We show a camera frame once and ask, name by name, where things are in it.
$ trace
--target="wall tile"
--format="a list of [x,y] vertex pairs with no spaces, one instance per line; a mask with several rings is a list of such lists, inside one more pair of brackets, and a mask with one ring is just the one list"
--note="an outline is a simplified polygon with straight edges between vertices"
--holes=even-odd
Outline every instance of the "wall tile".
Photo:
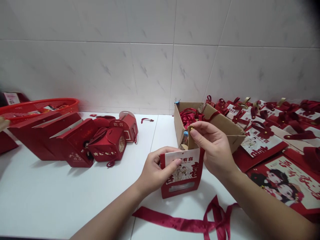
[[220,45],[319,47],[306,1],[233,0]]
[[169,109],[173,45],[130,46],[140,107]]
[[75,97],[82,106],[138,106],[129,44],[0,41],[0,69],[2,89],[21,90],[33,100]]
[[125,0],[130,42],[173,43],[176,0]]
[[169,109],[140,108],[140,114],[168,115],[169,114]]
[[217,46],[174,45],[170,109],[174,99],[201,102]]
[[220,46],[205,95],[214,101],[320,100],[319,65],[319,49]]
[[177,0],[175,44],[218,45],[231,0]]
[[121,0],[1,1],[0,39],[129,42]]

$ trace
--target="white label card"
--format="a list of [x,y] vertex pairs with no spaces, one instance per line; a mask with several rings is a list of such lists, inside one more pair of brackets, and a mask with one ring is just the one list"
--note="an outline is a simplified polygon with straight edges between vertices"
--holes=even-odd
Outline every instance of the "white label card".
[[260,132],[254,128],[250,128],[246,131],[247,137],[241,143],[241,146],[246,150],[251,157],[257,157],[261,153],[270,150],[271,148],[277,146],[282,140],[273,135],[268,139],[264,139],[258,136]]

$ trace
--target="white countertop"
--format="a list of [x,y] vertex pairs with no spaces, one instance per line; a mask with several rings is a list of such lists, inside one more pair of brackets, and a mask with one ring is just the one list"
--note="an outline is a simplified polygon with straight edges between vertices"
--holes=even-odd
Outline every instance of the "white countertop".
[[[92,113],[80,113],[83,119]],[[118,114],[96,113],[99,115]],[[20,142],[0,157],[0,236],[69,239],[85,223],[126,190],[139,176],[150,151],[177,147],[171,115],[138,115],[138,144],[127,144],[113,168],[95,162],[91,168],[71,168],[66,162],[41,161]],[[154,122],[142,118],[152,118]],[[140,206],[173,217],[203,219],[218,195],[220,205],[235,202],[224,186],[204,167],[197,191],[162,199],[158,190]],[[208,220],[213,221],[212,212]],[[262,239],[257,226],[242,209],[231,215],[232,239]],[[210,233],[217,239],[216,231]],[[131,217],[119,239],[203,239],[203,234],[179,232]]]
[[[83,119],[92,113],[80,113]],[[118,114],[96,113],[98,115]],[[112,168],[95,162],[71,168],[67,162],[41,161],[21,142],[0,157],[0,236],[69,239],[125,191],[141,174],[151,149],[157,115],[135,115],[138,144],[129,143]],[[152,118],[154,122],[142,118]],[[130,239],[134,218],[120,239]]]

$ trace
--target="finger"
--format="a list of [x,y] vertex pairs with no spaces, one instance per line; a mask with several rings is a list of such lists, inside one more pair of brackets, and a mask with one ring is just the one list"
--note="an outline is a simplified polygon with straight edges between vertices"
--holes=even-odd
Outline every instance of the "finger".
[[152,161],[159,163],[160,161],[160,155],[164,154],[164,153],[168,153],[168,152],[178,152],[181,151],[179,148],[175,148],[175,147],[162,147],[154,152],[152,152]]
[[203,121],[197,121],[192,124],[195,128],[200,128],[202,131],[205,131],[206,133],[209,134],[215,134],[215,133],[220,133],[221,130],[214,126],[213,124],[209,122],[203,122]]
[[6,129],[10,124],[9,120],[4,120],[3,122],[0,122],[0,132]]
[[204,136],[202,136],[196,129],[192,129],[190,134],[193,140],[198,144],[199,147],[202,147],[204,150],[209,150],[212,148],[212,144]]
[[161,179],[166,181],[181,163],[182,159],[180,158],[173,160],[168,166],[160,171]]

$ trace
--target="cardboard box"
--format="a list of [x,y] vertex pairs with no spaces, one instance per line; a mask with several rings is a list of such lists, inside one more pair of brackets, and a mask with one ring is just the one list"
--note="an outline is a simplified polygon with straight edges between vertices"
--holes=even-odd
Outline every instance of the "cardboard box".
[[[180,118],[180,112],[187,108],[201,108],[203,105],[202,102],[180,102],[178,105],[176,104],[174,107],[174,127],[176,131],[177,136],[177,142],[178,146],[181,146],[182,140],[184,138],[184,126],[182,124],[182,120]],[[209,104],[206,104],[203,114],[206,119],[210,119],[212,114],[217,112],[215,108],[210,106]],[[237,148],[240,146],[242,141],[245,139],[245,132],[239,128],[236,124],[234,124],[230,119],[223,116],[222,114],[216,115],[211,121],[211,124],[215,125],[217,128],[219,128],[222,132],[224,132],[227,135],[229,145],[231,152],[237,150]]]

